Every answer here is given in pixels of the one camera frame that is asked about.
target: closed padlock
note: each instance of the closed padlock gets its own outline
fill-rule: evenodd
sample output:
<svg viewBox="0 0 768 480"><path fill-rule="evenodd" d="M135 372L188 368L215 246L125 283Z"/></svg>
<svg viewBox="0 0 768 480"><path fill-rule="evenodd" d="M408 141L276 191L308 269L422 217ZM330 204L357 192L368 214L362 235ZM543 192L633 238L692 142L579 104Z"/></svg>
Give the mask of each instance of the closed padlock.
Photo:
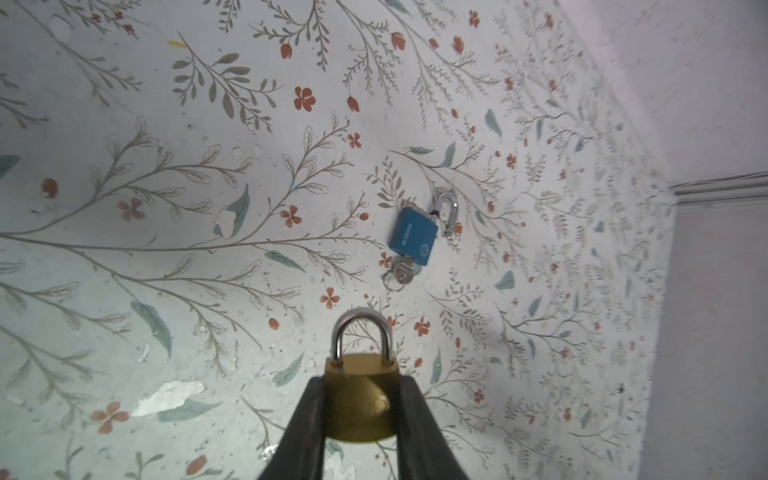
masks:
<svg viewBox="0 0 768 480"><path fill-rule="evenodd" d="M450 239L458 217L458 201L453 190L438 189L432 210L426 216L421 211L407 207L402 209L397 219L395 233L389 241L389 248L404 257L413 258L413 262L425 266L432 253L432 246L437 237L437 219L440 208L445 202L451 207L448 222L445 224L445 238Z"/></svg>
<svg viewBox="0 0 768 480"><path fill-rule="evenodd" d="M357 319L371 320L382 337L377 353L342 354L344 329ZM395 435L400 369L392 352L392 329L381 313L350 310L333 327L326 360L326 436L343 442L375 442Z"/></svg>

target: brass padlock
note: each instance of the brass padlock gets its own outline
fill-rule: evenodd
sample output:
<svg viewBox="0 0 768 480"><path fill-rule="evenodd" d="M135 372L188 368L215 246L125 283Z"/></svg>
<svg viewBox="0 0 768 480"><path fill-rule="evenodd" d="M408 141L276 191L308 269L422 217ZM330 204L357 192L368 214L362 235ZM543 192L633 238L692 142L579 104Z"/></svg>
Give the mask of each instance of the brass padlock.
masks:
<svg viewBox="0 0 768 480"><path fill-rule="evenodd" d="M344 329L357 319L371 320L382 334L381 355L342 356ZM392 352L392 329L381 313L350 310L333 327L326 360L326 436L344 442L375 442L395 435L395 402L400 368Z"/></svg>

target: floral tablecloth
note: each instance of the floral tablecloth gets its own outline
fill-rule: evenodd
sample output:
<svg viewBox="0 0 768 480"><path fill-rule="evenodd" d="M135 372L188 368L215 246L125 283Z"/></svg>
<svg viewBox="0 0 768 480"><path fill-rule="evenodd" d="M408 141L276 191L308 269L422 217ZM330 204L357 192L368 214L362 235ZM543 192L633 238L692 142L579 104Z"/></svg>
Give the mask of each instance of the floral tablecloth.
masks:
<svg viewBox="0 0 768 480"><path fill-rule="evenodd" d="M0 478L255 478L354 306L471 477L636 477L674 207L557 0L4 0L0 40Z"/></svg>

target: blue padlock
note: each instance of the blue padlock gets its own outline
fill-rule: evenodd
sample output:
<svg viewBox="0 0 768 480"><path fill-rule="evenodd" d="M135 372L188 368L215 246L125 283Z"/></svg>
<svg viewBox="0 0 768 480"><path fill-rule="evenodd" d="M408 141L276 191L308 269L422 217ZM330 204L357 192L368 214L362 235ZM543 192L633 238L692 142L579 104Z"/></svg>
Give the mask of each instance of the blue padlock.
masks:
<svg viewBox="0 0 768 480"><path fill-rule="evenodd" d="M413 263L421 266L427 264L432 246L435 244L438 230L436 222L440 218L440 207L445 202L448 202L451 207L448 222L445 224L445 238L452 237L458 218L456 193L446 189L438 189L436 193L435 203L432 205L429 216L411 207L402 209L397 219L395 233L389 241L389 248L392 251L403 255L406 259L413 258Z"/></svg>

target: padlock shackle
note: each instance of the padlock shackle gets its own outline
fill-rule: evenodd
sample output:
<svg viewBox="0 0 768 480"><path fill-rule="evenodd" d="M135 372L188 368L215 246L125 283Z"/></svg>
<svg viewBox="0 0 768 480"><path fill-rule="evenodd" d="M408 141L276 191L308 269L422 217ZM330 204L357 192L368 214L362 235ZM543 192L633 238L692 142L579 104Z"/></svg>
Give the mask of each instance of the padlock shackle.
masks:
<svg viewBox="0 0 768 480"><path fill-rule="evenodd" d="M336 325L333 326L333 332L331 333L331 363L334 366L340 366L344 363L342 354L342 338L344 337L344 329L357 319L371 320L379 327L379 331L382 334L382 365L390 366L395 362L395 357L392 352L392 329L389 327L389 322L384 318L381 313L370 308L355 308L339 317L336 321Z"/></svg>
<svg viewBox="0 0 768 480"><path fill-rule="evenodd" d="M458 220L458 197L456 192L453 189L438 188L435 191L435 203L432 205L432 211L429 214L436 215L439 218L440 210L445 203L450 206L451 210L448 212L448 221L445 223L443 236L451 240L453 238L453 229Z"/></svg>

